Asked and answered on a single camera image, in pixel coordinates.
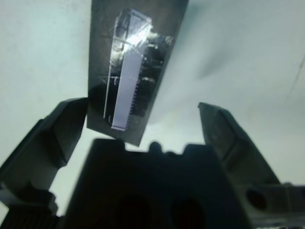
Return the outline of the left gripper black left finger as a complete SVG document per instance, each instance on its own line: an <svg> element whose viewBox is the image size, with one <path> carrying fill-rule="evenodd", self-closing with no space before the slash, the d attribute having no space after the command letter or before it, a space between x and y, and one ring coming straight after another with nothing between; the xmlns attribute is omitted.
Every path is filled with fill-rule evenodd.
<svg viewBox="0 0 305 229"><path fill-rule="evenodd" d="M2 203L55 203L55 196L49 189L81 137L87 106L87 98L62 101L28 132L0 168Z"/></svg>

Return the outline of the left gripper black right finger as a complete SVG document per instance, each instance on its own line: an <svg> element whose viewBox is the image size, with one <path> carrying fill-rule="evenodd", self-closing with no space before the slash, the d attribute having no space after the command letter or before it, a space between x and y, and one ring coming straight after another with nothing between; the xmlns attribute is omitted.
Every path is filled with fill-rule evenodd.
<svg viewBox="0 0 305 229"><path fill-rule="evenodd" d="M211 145L235 184L279 184L280 181L232 114L199 103L205 143Z"/></svg>

